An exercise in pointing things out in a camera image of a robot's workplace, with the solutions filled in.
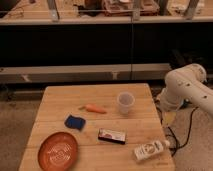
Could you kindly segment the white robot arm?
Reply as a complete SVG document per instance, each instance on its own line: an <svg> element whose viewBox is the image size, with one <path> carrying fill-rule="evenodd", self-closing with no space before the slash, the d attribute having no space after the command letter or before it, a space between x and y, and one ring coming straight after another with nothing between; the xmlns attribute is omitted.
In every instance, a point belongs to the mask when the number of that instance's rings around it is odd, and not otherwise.
<svg viewBox="0 0 213 171"><path fill-rule="evenodd" d="M203 84L206 79L205 68L196 63L168 72L159 94L161 109L176 111L187 99L213 118L213 90Z"/></svg>

